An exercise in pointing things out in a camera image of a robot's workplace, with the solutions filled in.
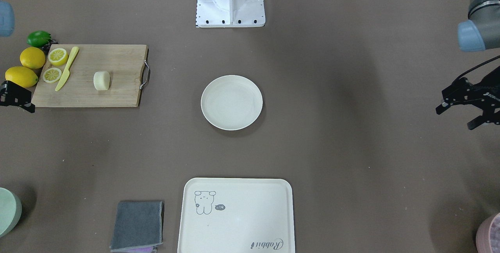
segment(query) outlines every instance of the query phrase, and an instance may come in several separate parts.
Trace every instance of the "lime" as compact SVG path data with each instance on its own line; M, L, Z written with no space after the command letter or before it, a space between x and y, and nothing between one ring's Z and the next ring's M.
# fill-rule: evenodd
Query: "lime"
M38 82L38 77L29 68L13 66L5 72L5 80L10 80L21 87L28 88Z
M44 82L54 83L61 78L62 73L63 72L58 68L49 68L43 73L43 75L41 75L41 77Z
M28 36L27 43L33 47L39 48L49 43L51 39L52 38L50 37L50 34L48 32L39 30L32 32Z
M54 66L62 66L68 61L68 53L64 48L56 48L50 51L47 58Z
M35 47L28 47L21 52L19 59L21 64L27 68L41 68L45 63L45 54Z

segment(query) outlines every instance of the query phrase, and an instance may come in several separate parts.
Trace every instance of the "green lime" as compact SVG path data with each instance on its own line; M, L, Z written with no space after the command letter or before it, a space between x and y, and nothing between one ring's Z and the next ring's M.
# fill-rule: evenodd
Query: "green lime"
M40 48L52 39L50 34L43 30L32 32L27 39L27 43L33 47Z

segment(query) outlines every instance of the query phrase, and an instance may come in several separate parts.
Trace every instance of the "folded cloth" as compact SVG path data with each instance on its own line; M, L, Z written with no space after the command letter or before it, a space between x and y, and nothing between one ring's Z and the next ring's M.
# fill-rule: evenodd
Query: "folded cloth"
M121 201L111 239L111 252L152 252L161 244L162 201Z

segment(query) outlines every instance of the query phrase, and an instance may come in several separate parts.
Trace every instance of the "white cylindrical object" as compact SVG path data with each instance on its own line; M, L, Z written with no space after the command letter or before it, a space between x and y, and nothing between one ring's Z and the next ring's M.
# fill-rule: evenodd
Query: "white cylindrical object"
M94 87L97 91L105 91L109 89L109 81L111 77L107 71L98 71L94 74Z

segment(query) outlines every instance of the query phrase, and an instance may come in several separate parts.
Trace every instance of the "rectangular tray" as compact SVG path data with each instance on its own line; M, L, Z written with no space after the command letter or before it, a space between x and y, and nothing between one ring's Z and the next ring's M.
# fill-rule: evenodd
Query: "rectangular tray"
M293 197L281 179L193 178L184 187L178 253L295 253Z

